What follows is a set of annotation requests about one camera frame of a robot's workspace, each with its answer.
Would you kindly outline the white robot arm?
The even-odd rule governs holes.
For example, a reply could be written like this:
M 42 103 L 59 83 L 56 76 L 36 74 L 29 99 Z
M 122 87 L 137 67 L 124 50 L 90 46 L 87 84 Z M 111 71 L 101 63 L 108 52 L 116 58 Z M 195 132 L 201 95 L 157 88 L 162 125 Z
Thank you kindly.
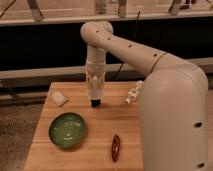
M 208 80 L 196 64 L 113 34 L 107 21 L 86 22 L 88 97 L 103 95 L 106 54 L 141 73 L 139 118 L 144 171 L 208 171 Z

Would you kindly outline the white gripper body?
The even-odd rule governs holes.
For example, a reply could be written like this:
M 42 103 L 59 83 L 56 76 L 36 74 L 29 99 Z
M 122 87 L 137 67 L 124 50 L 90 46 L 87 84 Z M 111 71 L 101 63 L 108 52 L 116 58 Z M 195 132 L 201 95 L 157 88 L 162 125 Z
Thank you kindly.
M 86 62 L 86 77 L 92 79 L 96 76 L 98 79 L 105 78 L 105 63 Z

